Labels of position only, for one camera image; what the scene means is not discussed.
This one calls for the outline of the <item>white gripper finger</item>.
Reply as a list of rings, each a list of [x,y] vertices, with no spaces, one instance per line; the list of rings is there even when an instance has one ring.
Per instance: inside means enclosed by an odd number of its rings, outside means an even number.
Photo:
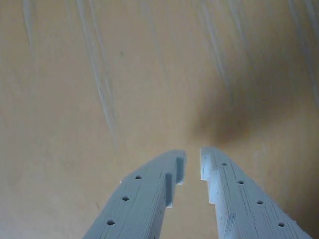
[[[308,239],[310,236],[227,155],[200,150],[201,179],[215,205],[221,239]]]
[[[125,177],[84,235],[86,239],[158,239],[176,185],[183,184],[186,153],[170,150]]]

